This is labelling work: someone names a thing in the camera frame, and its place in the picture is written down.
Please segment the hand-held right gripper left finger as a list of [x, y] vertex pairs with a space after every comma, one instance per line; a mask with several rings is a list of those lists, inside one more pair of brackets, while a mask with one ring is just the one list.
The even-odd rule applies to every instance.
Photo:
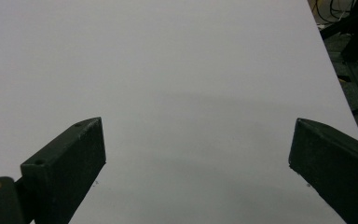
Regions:
[[36, 224], [68, 224], [106, 164], [102, 119], [80, 121], [21, 164]]

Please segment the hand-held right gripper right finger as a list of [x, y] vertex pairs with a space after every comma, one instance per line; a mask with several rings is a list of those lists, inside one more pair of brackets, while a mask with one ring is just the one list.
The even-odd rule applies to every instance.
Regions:
[[347, 224], [358, 224], [358, 140], [298, 119], [288, 162]]

